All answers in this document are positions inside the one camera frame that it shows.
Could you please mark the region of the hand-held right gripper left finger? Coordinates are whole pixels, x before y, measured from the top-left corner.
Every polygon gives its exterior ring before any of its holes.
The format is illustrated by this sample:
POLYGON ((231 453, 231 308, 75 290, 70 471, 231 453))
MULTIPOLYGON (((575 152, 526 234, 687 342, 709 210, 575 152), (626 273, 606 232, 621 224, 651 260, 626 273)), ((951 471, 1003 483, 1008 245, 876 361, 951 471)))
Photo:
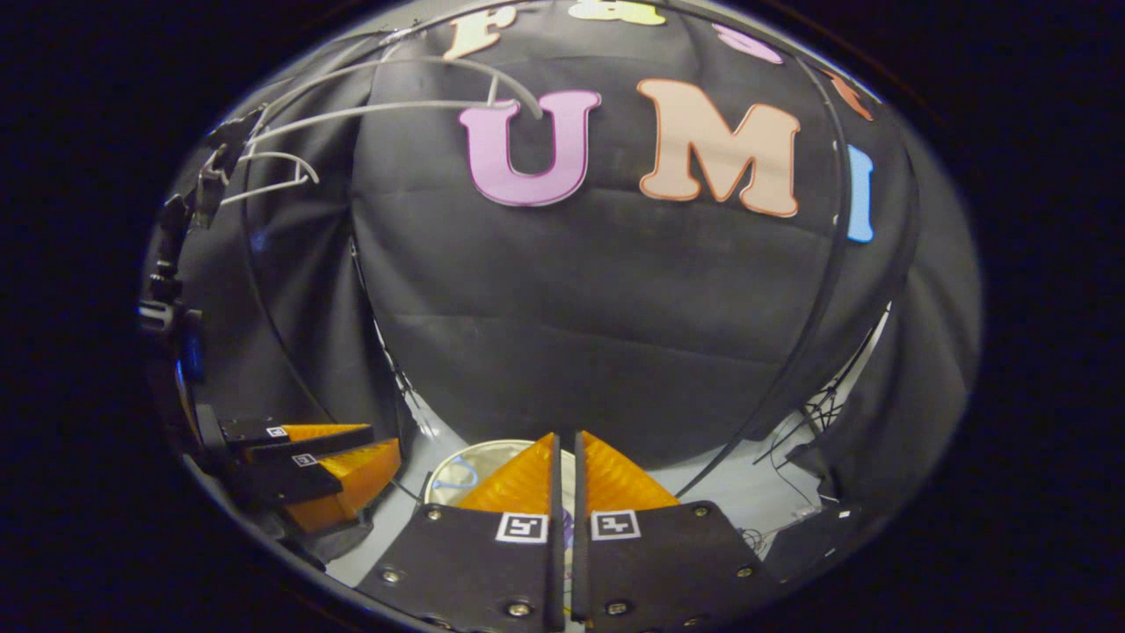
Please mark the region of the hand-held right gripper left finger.
POLYGON ((494 474, 531 491, 490 510, 418 507, 358 593, 434 629, 559 632, 562 622, 562 449, 548 433, 494 474))

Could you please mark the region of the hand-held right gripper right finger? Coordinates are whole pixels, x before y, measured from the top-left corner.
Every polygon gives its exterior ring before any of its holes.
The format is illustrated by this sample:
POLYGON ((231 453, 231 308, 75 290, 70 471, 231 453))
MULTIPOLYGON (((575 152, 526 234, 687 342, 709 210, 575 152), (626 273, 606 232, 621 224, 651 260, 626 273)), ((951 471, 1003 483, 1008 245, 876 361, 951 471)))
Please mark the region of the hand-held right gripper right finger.
POLYGON ((780 596, 716 501, 678 501, 619 450, 576 435, 572 617, 588 632, 710 632, 780 596))

